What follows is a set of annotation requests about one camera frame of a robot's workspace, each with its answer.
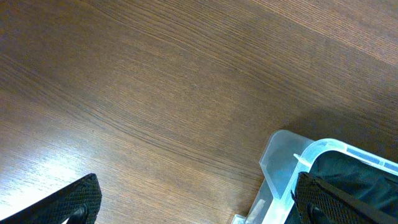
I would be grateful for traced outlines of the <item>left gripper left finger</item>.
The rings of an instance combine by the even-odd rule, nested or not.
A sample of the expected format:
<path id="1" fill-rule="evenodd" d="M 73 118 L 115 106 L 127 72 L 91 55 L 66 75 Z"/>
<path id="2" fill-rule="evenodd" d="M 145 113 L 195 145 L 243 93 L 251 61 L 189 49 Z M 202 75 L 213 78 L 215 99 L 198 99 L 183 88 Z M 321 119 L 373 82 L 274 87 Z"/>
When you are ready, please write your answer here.
<path id="1" fill-rule="evenodd" d="M 94 224 L 100 210 L 101 199 L 97 176 L 91 173 L 1 220 L 1 224 Z"/>

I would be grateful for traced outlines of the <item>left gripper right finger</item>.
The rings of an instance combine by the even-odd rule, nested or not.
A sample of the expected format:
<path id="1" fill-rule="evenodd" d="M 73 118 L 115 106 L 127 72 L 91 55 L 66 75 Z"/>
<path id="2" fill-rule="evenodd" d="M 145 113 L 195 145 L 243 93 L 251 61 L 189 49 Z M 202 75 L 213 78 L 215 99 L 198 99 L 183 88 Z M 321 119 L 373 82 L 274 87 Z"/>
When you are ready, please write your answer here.
<path id="1" fill-rule="evenodd" d="M 301 223 L 397 223 L 396 218 L 307 172 L 299 173 L 292 199 Z"/>

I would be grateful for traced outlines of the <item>black shorts with red trim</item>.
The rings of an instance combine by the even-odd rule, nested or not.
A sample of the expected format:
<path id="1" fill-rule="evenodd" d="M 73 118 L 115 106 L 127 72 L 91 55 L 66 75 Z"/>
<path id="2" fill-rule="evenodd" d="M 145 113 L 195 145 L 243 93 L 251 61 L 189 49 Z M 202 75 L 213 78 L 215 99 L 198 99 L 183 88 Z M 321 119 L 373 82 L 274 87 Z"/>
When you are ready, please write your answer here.
<path id="1" fill-rule="evenodd" d="M 397 176 L 336 151 L 321 154 L 310 174 L 394 218 L 397 223 Z"/>

